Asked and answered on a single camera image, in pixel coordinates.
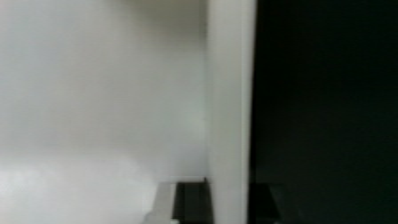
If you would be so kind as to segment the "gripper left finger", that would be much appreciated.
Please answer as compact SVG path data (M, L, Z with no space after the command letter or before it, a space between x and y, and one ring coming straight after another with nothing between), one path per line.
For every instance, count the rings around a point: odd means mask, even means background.
M176 185L172 219L178 224L213 224L213 205L208 180Z

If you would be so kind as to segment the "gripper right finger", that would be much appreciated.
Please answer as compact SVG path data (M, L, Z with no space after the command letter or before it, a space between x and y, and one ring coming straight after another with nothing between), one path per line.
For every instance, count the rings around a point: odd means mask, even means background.
M295 223L295 206L284 186L275 183L252 183L249 190L249 224Z

